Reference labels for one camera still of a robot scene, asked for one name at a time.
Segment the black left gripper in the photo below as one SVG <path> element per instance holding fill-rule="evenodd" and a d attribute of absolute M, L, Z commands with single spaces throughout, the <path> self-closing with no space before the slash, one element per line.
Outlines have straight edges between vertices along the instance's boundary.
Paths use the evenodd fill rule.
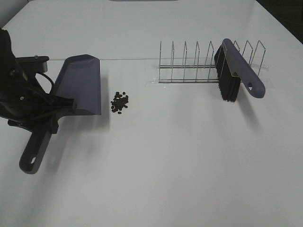
<path fill-rule="evenodd" d="M 51 134 L 58 132 L 60 114 L 74 112 L 76 102 L 54 94 L 55 83 L 46 93 L 37 80 L 1 80 L 0 116 L 8 125 L 29 132 L 42 128 Z"/>

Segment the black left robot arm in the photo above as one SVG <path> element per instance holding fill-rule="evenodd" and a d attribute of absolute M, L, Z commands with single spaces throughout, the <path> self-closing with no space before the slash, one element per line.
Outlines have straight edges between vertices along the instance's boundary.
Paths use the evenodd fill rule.
<path fill-rule="evenodd" d="M 74 110 L 74 99 L 54 94 L 55 83 L 46 75 L 49 57 L 17 58 L 7 30 L 0 31 L 0 116 L 33 132 L 38 127 L 58 132 L 58 114 Z"/>

